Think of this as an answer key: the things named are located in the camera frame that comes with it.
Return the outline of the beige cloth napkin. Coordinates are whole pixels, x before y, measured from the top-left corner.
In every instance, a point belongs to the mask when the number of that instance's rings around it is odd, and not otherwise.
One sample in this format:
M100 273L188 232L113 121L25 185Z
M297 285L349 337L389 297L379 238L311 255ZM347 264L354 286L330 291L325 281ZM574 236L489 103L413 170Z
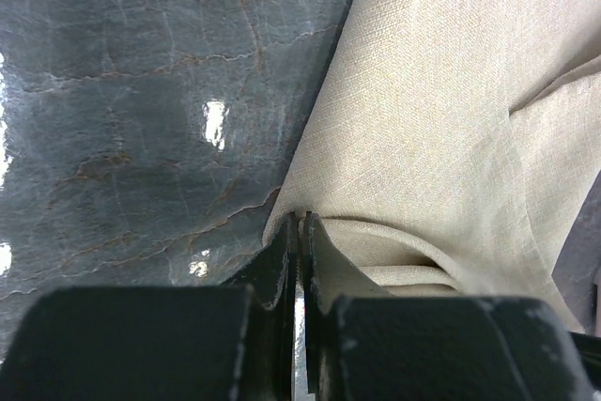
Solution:
M518 295L600 170L600 0L353 0L266 224L320 216L397 296Z

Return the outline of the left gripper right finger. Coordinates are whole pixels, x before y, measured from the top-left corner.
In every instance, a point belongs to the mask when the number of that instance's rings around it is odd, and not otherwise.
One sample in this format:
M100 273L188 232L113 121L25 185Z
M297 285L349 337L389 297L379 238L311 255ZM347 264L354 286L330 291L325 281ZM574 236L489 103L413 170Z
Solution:
M340 297L390 298L392 294L356 267L331 241L320 217L308 212L300 235L306 310L326 315Z

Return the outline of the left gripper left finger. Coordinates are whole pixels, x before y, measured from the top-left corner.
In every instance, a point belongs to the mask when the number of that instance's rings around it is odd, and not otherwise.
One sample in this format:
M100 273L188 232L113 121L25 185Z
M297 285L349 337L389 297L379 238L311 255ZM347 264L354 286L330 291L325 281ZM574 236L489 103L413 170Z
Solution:
M269 311L281 304L287 307L294 298L297 278L297 219L287 214L270 242L221 286L250 286Z

